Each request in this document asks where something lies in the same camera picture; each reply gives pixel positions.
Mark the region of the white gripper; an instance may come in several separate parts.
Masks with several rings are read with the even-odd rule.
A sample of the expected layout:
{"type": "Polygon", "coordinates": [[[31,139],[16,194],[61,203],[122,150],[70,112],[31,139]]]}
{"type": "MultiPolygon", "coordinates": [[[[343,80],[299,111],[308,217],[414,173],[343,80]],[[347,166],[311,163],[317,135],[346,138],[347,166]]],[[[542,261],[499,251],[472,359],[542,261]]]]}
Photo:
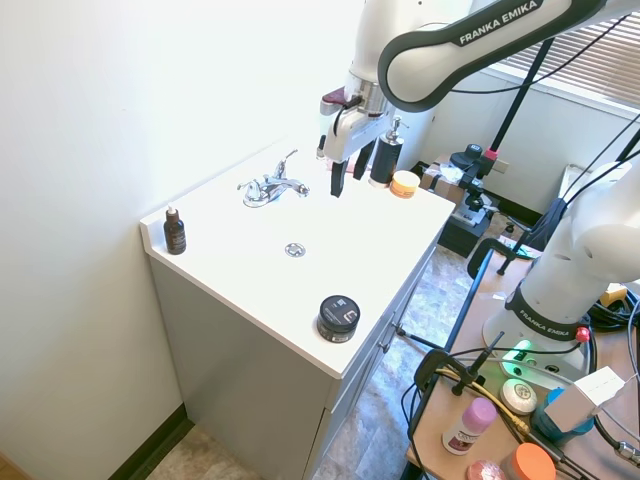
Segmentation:
{"type": "Polygon", "coordinates": [[[319,156],[331,160],[330,193],[339,198],[344,188],[346,161],[360,150],[353,169],[353,178],[360,180],[374,150],[374,142],[391,123],[391,107],[380,115],[370,116],[358,108],[341,113],[337,106],[321,106],[320,114],[331,117],[327,132],[321,136],[319,156]]]}

